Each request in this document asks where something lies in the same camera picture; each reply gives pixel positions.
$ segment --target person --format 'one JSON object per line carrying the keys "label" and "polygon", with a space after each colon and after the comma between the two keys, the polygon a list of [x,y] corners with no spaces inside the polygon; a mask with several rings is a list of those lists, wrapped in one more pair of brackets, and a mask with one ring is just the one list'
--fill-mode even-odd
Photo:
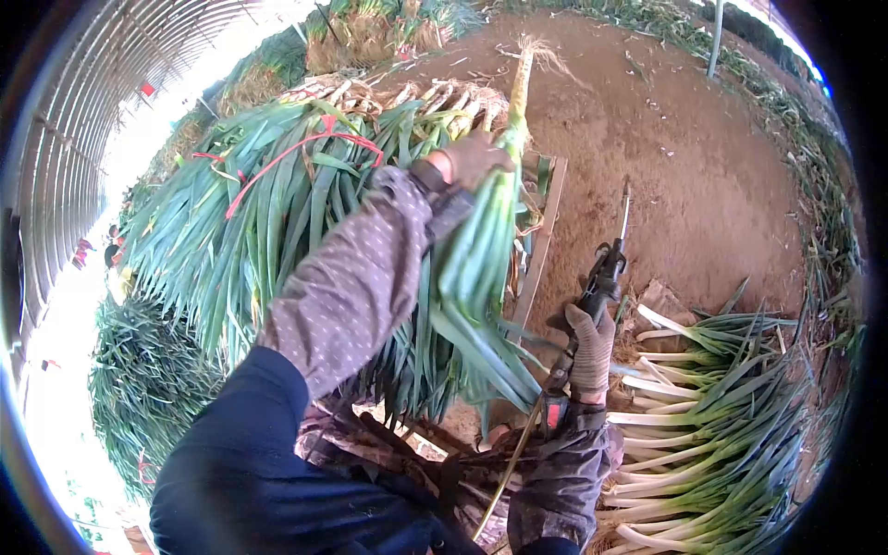
{"label": "person", "polygon": [[409,171],[376,172],[373,191],[297,266],[245,360],[163,463],[151,506],[160,552],[484,553],[503,535],[521,555],[585,549],[601,484],[621,457],[605,424],[609,315],[596,328],[567,306],[579,340],[567,417],[549,441],[528,443],[477,543],[520,430],[438,463],[332,393],[410,316],[425,252],[497,167],[514,170],[488,134],[473,133]]}
{"label": "person", "polygon": [[105,266],[108,269],[108,292],[118,306],[123,306],[123,302],[132,292],[135,283],[135,274],[132,268],[121,266],[120,261],[123,259],[123,249],[112,243],[105,248]]}
{"label": "person", "polygon": [[78,270],[83,270],[83,267],[86,266],[86,251],[87,250],[95,250],[93,248],[92,243],[81,238],[77,241],[77,250],[74,253],[74,257],[71,258],[71,263]]}

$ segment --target dark blue sleeve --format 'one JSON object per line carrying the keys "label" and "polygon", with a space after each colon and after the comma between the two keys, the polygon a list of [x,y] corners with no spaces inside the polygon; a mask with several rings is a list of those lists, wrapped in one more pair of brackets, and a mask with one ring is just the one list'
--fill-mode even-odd
{"label": "dark blue sleeve", "polygon": [[580,555],[580,547],[563,537],[541,537],[521,548],[518,555]]}
{"label": "dark blue sleeve", "polygon": [[253,347],[225,387],[194,421],[180,445],[203,445],[251,455],[293,454],[308,387],[282,354]]}
{"label": "dark blue sleeve", "polygon": [[427,509],[294,454],[307,404],[299,371],[254,346],[163,463],[151,503],[161,553],[428,549],[436,527]]}

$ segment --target gloved hand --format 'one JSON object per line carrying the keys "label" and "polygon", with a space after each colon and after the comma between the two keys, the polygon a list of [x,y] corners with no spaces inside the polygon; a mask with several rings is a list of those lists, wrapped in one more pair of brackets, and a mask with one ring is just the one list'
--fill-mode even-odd
{"label": "gloved hand", "polygon": [[444,181],[474,193],[493,169],[515,171],[509,153],[491,146],[493,135],[476,129],[466,137],[434,150],[426,160],[438,168]]}
{"label": "gloved hand", "polygon": [[564,307],[564,315],[574,329],[577,342],[574,367],[570,372],[571,397],[581,403],[603,404],[614,350],[614,319],[605,310],[596,329],[592,317],[571,304]]}

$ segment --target dirt ground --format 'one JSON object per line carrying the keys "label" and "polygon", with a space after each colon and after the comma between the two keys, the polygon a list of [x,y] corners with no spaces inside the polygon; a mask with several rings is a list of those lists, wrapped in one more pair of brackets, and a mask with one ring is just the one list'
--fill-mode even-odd
{"label": "dirt ground", "polygon": [[[508,92],[516,60],[496,46],[517,52],[524,34],[548,40],[589,85],[539,67],[530,79],[532,148],[569,160],[531,328],[546,332],[546,317],[579,292],[576,278],[594,262],[595,246],[619,232],[625,182],[632,205],[624,290],[640,292],[657,277],[689,305],[716,308],[751,275],[741,308],[754,310],[767,296],[772,308],[797,313],[803,267],[788,216],[798,207],[796,186],[746,102],[708,82],[702,60],[576,14],[501,14],[383,85],[507,67],[490,86]],[[644,78],[630,75],[626,51]]]}

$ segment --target red twine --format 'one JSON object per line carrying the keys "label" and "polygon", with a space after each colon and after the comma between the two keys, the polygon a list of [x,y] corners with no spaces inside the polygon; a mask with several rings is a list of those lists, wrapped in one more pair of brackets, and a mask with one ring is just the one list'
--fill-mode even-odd
{"label": "red twine", "polygon": [[154,480],[145,480],[145,476],[142,474],[142,471],[144,471],[149,466],[153,466],[154,468],[156,468],[159,471],[161,469],[161,467],[157,466],[156,464],[143,463],[142,460],[143,460],[144,456],[145,456],[145,448],[142,448],[142,450],[139,452],[139,480],[141,480],[143,484],[153,484],[153,483],[155,483]]}
{"label": "red twine", "polygon": [[324,131],[323,133],[318,133],[317,135],[312,135],[311,137],[306,137],[305,139],[300,140],[297,144],[295,144],[292,147],[288,148],[287,150],[283,151],[280,156],[278,156],[277,158],[275,158],[274,160],[269,162],[265,166],[265,168],[263,168],[262,170],[259,171],[259,173],[257,173],[255,176],[253,176],[253,179],[251,179],[247,183],[247,185],[243,186],[243,189],[241,189],[241,192],[234,198],[234,201],[231,203],[231,206],[228,207],[228,210],[225,213],[226,219],[231,219],[231,217],[234,215],[234,210],[237,209],[237,205],[241,203],[241,200],[243,200],[243,196],[245,194],[247,194],[247,191],[250,190],[250,187],[252,187],[253,184],[256,183],[256,181],[259,178],[261,178],[267,171],[271,170],[278,162],[281,161],[281,159],[284,156],[293,152],[297,148],[303,146],[305,143],[307,143],[310,140],[321,139],[323,137],[336,137],[339,139],[349,140],[349,141],[352,141],[355,145],[357,145],[359,147],[364,147],[364,148],[367,148],[371,152],[377,153],[377,160],[373,163],[373,165],[370,166],[371,168],[376,168],[379,164],[382,163],[383,151],[380,150],[379,147],[377,147],[375,144],[373,144],[372,140],[367,139],[366,137],[362,137],[361,135],[352,135],[350,133],[334,133],[333,132],[333,124],[336,123],[336,117],[334,115],[330,115],[330,114],[322,115],[321,121],[323,121],[324,125],[326,125],[326,127],[327,127],[326,131]]}
{"label": "red twine", "polygon": [[212,158],[216,162],[224,162],[225,161],[225,158],[222,158],[221,156],[211,155],[210,153],[207,153],[207,152],[195,152],[191,156],[193,158]]}

